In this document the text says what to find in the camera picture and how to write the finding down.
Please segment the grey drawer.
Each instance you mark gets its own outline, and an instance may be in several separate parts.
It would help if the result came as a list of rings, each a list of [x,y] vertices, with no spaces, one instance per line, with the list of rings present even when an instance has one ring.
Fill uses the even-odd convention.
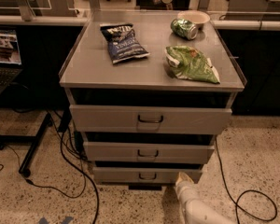
[[[80,132],[220,134],[227,108],[70,105]]]
[[[203,172],[193,169],[152,169],[152,168],[118,168],[94,167],[94,179],[97,183],[119,184],[174,184],[179,173],[187,174],[197,183]]]
[[[206,164],[213,146],[85,142],[90,161]]]

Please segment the grey metal drawer cabinet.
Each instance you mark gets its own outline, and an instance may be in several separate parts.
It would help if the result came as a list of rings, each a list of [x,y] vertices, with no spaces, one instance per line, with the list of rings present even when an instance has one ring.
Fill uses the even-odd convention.
[[[245,87],[217,31],[207,23],[191,45],[210,59],[219,74],[220,83],[210,84],[175,78],[165,58],[168,46],[182,45],[184,39],[174,35],[170,23],[174,12],[106,11],[95,12],[83,29],[61,73],[70,105],[119,105],[185,108],[227,108]],[[133,24],[136,37],[149,52],[145,59],[114,65],[101,34],[103,23]],[[213,146],[218,134],[112,133],[80,132],[85,142],[145,143],[167,145]],[[203,171],[204,164],[90,161],[94,167],[193,169]],[[135,187],[171,184],[119,184]]]

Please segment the open laptop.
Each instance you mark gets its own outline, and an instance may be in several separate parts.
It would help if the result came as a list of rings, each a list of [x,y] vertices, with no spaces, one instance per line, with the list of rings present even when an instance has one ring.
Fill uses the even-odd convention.
[[[23,69],[15,30],[0,29],[0,94]]]

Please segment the green chip bag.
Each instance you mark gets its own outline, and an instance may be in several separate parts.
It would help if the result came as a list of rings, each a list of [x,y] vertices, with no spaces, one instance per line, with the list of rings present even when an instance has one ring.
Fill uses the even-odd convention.
[[[219,84],[220,78],[209,58],[194,47],[170,46],[165,49],[166,61],[179,79]]]

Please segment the blue chip bag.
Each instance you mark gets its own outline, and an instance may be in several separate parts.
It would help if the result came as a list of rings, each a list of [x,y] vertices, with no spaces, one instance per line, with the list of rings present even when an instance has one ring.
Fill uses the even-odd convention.
[[[149,55],[136,39],[132,23],[101,24],[100,31],[107,42],[112,64],[141,59]]]

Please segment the green soda can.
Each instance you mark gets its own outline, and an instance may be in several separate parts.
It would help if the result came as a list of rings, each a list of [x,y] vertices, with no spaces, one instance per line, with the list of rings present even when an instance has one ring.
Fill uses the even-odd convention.
[[[198,34],[197,25],[185,19],[174,19],[171,22],[171,29],[176,35],[187,40],[195,39]]]

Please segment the white bowl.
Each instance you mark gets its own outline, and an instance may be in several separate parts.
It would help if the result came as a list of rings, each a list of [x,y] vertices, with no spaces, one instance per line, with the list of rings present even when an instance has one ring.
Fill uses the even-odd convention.
[[[199,10],[180,11],[177,17],[193,22],[199,29],[202,29],[205,24],[210,22],[209,15]]]

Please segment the black laptop stand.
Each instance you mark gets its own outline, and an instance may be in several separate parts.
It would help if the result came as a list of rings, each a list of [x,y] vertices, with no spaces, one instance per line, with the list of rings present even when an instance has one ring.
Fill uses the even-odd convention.
[[[36,135],[2,135],[0,134],[0,150],[3,150],[7,144],[15,145],[28,145],[29,149],[23,159],[19,173],[27,178],[30,176],[30,163],[34,157],[34,154],[41,144],[42,138],[46,132],[46,129],[52,125],[51,114],[47,113],[44,117]]]

